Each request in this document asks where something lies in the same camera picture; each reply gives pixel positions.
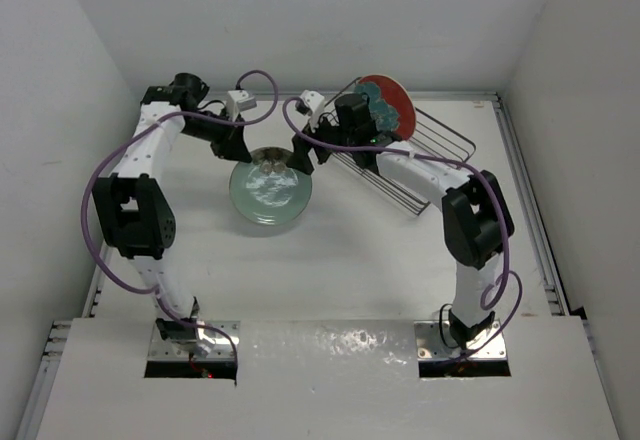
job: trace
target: red plate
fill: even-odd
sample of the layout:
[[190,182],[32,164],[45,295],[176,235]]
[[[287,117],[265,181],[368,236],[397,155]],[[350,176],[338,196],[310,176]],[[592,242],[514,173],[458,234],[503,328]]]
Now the red plate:
[[358,80],[355,92],[369,96],[369,109],[378,130],[393,130],[403,140],[411,138],[416,129],[416,109],[402,85],[386,75],[367,75]]

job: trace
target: dish rack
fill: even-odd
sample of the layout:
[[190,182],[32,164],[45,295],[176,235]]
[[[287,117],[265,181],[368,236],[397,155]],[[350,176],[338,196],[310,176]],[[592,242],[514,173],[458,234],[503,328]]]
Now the dish rack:
[[[330,122],[337,123],[338,121],[335,108],[331,108],[334,101],[354,86],[360,78],[362,77],[353,79],[351,83],[327,102],[327,112],[325,112],[324,115],[328,117]],[[416,129],[408,141],[418,151],[440,158],[459,160],[461,162],[467,162],[473,156],[476,151],[476,144],[472,140],[419,108],[416,108],[416,113]],[[358,167],[347,153],[334,153],[332,157],[366,179],[382,193],[416,216],[424,212],[430,204],[429,201],[420,198],[416,193],[407,190],[399,183]]]

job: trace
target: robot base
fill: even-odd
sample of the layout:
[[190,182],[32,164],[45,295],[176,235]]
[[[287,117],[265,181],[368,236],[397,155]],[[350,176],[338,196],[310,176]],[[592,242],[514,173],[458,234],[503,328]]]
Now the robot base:
[[[500,323],[493,322],[490,328],[468,343],[468,348],[472,350],[480,347],[498,328]],[[442,322],[442,334],[447,345],[442,341],[438,320],[415,322],[414,330],[420,378],[511,376],[502,334],[468,359],[452,362],[452,359],[460,356],[461,350],[459,347],[447,346],[455,345],[449,334],[448,321]]]
[[[238,347],[240,322],[206,322],[231,337]],[[236,361],[229,340],[208,330],[198,330],[198,341],[163,340],[154,325],[147,355],[145,378],[236,379]]]

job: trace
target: white wall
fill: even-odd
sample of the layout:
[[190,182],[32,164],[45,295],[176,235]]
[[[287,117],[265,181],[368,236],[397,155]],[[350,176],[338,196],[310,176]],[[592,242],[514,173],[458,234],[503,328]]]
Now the white wall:
[[640,438],[640,0],[550,0],[507,96],[623,438]]
[[137,106],[76,0],[0,0],[0,79],[0,439],[10,439],[51,321],[78,315],[86,295],[83,184],[130,134]]
[[416,89],[497,89],[545,0],[79,0],[137,93],[262,67],[290,90],[385,72]]

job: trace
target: metal dish rack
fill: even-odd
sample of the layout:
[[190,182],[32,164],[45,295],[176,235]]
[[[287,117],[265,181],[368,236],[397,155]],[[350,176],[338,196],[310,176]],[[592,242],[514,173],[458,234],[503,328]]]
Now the metal dish rack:
[[[335,109],[331,108],[333,102],[336,98],[354,86],[360,78],[362,77],[355,78],[327,102],[327,112],[325,115],[328,117],[329,121],[334,123],[337,122]],[[418,114],[418,117],[422,118],[416,119],[416,130],[413,133],[413,136],[409,139],[409,143],[411,143],[417,150],[435,157],[451,158],[462,162],[468,161],[473,156],[476,151],[476,144],[472,140],[461,133],[458,133],[451,127],[448,127],[440,120],[419,108],[416,108],[416,113]],[[407,190],[399,183],[380,177],[368,170],[363,170],[358,167],[350,155],[346,153],[334,153],[332,157],[335,157],[350,170],[353,170],[358,175],[369,181],[369,183],[374,185],[381,192],[392,198],[416,216],[424,212],[424,210],[429,206],[430,202],[424,198],[420,198],[417,194]]]

